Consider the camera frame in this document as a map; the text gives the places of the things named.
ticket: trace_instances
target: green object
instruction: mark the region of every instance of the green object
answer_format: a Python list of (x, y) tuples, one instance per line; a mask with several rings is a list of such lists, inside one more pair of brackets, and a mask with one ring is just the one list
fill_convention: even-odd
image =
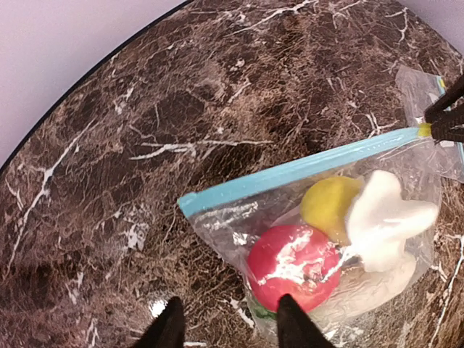
[(250, 296), (250, 310), (258, 317), (261, 319), (272, 319), (272, 320), (277, 320), (277, 313), (271, 312), (270, 310), (267, 310), (258, 302), (258, 300), (254, 296)]

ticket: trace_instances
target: white plush toy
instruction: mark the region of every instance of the white plush toy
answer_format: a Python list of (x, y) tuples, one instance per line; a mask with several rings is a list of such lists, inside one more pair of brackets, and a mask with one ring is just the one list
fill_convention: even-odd
[(409, 253), (388, 272), (365, 272), (362, 268), (345, 271), (331, 297), (315, 308), (310, 317), (320, 327), (337, 324), (380, 307), (409, 284), (416, 266)]
[(386, 272), (405, 257), (405, 243), (430, 228), (439, 208), (430, 202), (405, 201), (395, 174), (375, 170), (354, 199), (346, 229), (351, 250), (366, 272)]

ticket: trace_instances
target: ziplock bag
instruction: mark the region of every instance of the ziplock bag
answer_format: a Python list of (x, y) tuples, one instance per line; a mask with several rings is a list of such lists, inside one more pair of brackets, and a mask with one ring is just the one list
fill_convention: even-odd
[[(398, 69), (396, 83), (403, 95), (407, 125), (417, 127), (424, 124), (425, 111), (444, 94), (443, 79), (402, 65)], [(464, 183), (464, 149), (461, 143), (440, 141), (432, 152), (429, 149), (425, 153), (418, 153), (419, 149), (416, 152), (418, 156), (434, 155), (428, 161), (427, 170)]]
[(264, 336), (276, 339), (284, 294), (330, 336), (432, 265), (442, 172), (429, 133), (394, 130), (179, 199), (195, 232), (242, 273)]

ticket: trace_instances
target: red ball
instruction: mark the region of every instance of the red ball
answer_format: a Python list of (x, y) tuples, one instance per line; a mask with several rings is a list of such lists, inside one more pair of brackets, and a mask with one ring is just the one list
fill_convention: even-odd
[(290, 294), (305, 312), (330, 297), (339, 285), (340, 269), (322, 282), (340, 257), (334, 244), (308, 225), (282, 225), (267, 230), (254, 244), (247, 263), (256, 299), (277, 312), (278, 300)]

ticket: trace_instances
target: round table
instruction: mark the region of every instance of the round table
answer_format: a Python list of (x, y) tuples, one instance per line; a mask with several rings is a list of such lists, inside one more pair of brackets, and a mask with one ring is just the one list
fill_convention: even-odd
[[(462, 63), (389, 0), (204, 0), (150, 25), (72, 88), (1, 172), (0, 341), (124, 347), (177, 294), (191, 346), (264, 347), (241, 277), (176, 199), (405, 127), (398, 67), (450, 83)], [(339, 347), (463, 340), (463, 192), (444, 185), (436, 267), (367, 329), (340, 328)]]

